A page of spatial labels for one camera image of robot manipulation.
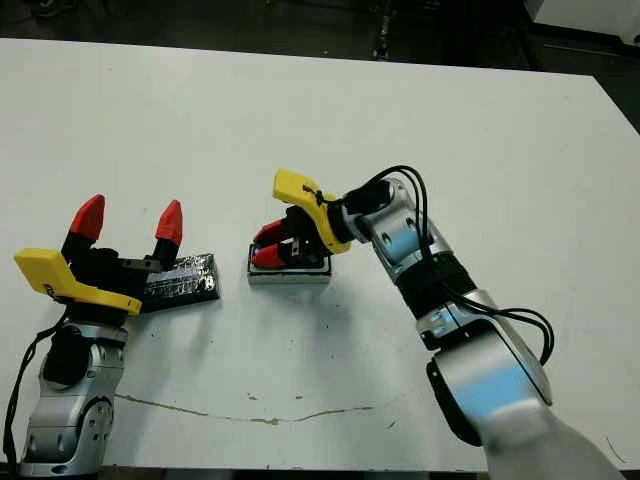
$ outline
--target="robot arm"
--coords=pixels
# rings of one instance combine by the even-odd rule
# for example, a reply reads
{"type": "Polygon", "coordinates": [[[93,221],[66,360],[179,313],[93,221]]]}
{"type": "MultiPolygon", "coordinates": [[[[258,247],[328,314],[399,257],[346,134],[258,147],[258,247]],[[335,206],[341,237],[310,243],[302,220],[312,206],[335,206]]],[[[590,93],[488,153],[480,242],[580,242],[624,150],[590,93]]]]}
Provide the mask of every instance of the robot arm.
{"type": "Polygon", "coordinates": [[[5,422],[3,450],[12,478],[95,478],[114,419],[114,394],[124,370],[127,315],[138,315],[151,273],[170,270],[182,240],[174,200],[160,218],[156,246],[144,259],[91,248],[102,229],[105,199],[95,195],[76,214],[61,251],[26,248],[15,256],[37,292],[66,305],[56,325],[40,332],[20,367],[5,422]],[[11,424],[19,384],[38,341],[52,336],[40,369],[40,399],[29,420],[18,467],[11,424]]]}
{"type": "Polygon", "coordinates": [[[347,251],[354,239],[370,242],[415,316],[425,346],[435,352],[427,375],[451,430],[484,448],[492,479],[623,478],[593,444],[554,416],[542,365],[506,318],[509,311],[498,310],[475,285],[430,220],[423,228],[405,184],[377,177],[334,200],[311,179],[279,170],[274,196],[294,206],[277,235],[273,228],[258,234],[262,248],[252,263],[310,265],[347,251]],[[292,228],[288,219],[305,218],[302,212],[306,223],[292,228]],[[293,242],[281,242],[288,236],[293,242]]]}

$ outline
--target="black foil-wrapped block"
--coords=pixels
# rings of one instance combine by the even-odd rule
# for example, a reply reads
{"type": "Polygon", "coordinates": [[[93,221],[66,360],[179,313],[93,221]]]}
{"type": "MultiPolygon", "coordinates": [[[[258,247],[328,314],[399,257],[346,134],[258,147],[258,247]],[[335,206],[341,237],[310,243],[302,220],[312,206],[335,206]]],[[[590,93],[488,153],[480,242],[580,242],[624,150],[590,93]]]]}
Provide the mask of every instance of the black foil-wrapped block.
{"type": "Polygon", "coordinates": [[[220,284],[212,253],[176,259],[173,268],[147,279],[141,312],[220,298],[220,284]]]}

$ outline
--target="silver metal block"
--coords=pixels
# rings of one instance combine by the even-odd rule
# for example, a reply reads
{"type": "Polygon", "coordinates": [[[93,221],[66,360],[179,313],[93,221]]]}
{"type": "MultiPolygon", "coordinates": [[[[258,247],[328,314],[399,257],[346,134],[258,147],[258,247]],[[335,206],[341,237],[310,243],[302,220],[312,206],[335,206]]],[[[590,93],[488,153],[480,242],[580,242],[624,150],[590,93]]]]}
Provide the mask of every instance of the silver metal block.
{"type": "Polygon", "coordinates": [[[258,268],[251,263],[255,245],[249,248],[247,280],[251,285],[264,284],[323,284],[331,280],[331,259],[326,257],[317,268],[258,268]]]}

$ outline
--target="metal block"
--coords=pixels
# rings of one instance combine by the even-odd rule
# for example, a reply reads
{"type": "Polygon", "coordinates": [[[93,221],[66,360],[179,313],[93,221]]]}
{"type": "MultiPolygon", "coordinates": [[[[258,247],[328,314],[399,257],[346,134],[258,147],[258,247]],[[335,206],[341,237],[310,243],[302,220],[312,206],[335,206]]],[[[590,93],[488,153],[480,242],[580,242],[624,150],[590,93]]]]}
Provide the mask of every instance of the metal block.
{"type": "Polygon", "coordinates": [[[331,280],[331,259],[326,257],[322,266],[310,268],[258,268],[251,263],[256,246],[251,244],[247,258],[247,279],[256,284],[316,284],[331,280]]]}
{"type": "Polygon", "coordinates": [[[212,253],[176,259],[167,272],[152,273],[147,279],[142,312],[220,298],[220,282],[212,253]]]}

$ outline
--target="white cabinet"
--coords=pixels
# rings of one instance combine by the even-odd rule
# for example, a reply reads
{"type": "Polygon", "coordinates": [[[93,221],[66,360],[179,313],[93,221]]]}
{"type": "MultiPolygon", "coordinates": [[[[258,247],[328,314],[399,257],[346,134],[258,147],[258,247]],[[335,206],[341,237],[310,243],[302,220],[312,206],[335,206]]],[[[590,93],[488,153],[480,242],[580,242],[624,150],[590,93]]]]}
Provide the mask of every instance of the white cabinet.
{"type": "Polygon", "coordinates": [[[640,0],[526,0],[536,23],[617,35],[640,46],[640,0]]]}

